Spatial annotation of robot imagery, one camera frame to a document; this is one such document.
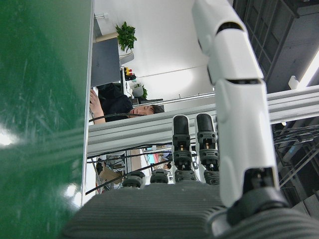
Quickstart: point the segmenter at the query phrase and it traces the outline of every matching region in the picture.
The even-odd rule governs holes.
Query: man's hand
[[[90,109],[93,113],[94,118],[104,115],[99,97],[96,95],[96,93],[92,89],[90,90]],[[97,119],[94,121],[94,123],[95,124],[105,123],[105,119]]]

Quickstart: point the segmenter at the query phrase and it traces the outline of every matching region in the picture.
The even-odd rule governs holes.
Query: robotic hand
[[[227,0],[197,0],[192,14],[209,57],[218,134],[211,116],[196,116],[195,165],[189,120],[175,116],[175,184],[159,170],[143,187],[134,172],[128,187],[93,197],[61,238],[319,238],[319,222],[289,209],[280,194],[266,87],[245,25]]]

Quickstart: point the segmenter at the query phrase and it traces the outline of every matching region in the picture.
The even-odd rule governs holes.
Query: green panel
[[[91,11],[0,1],[0,238],[55,238],[81,203]]]

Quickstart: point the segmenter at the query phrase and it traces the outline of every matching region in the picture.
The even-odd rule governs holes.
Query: white pot
[[[143,93],[144,93],[144,91],[143,91],[143,87],[142,87],[142,86],[139,86],[139,87],[137,87],[137,88],[134,88],[134,89],[133,89],[133,92],[132,92],[133,96],[135,96],[135,97],[142,96]]]

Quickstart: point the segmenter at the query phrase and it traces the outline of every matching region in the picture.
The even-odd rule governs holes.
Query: black shirt
[[[116,87],[114,87],[113,84],[108,85],[107,91],[103,90],[100,92],[99,89],[99,95],[102,95],[104,98],[107,98],[100,98],[104,115],[114,113],[129,113],[130,110],[133,109],[130,99],[122,92],[120,92]],[[123,120],[127,118],[127,116],[113,116],[107,117],[105,120],[106,122],[110,122],[116,120]]]

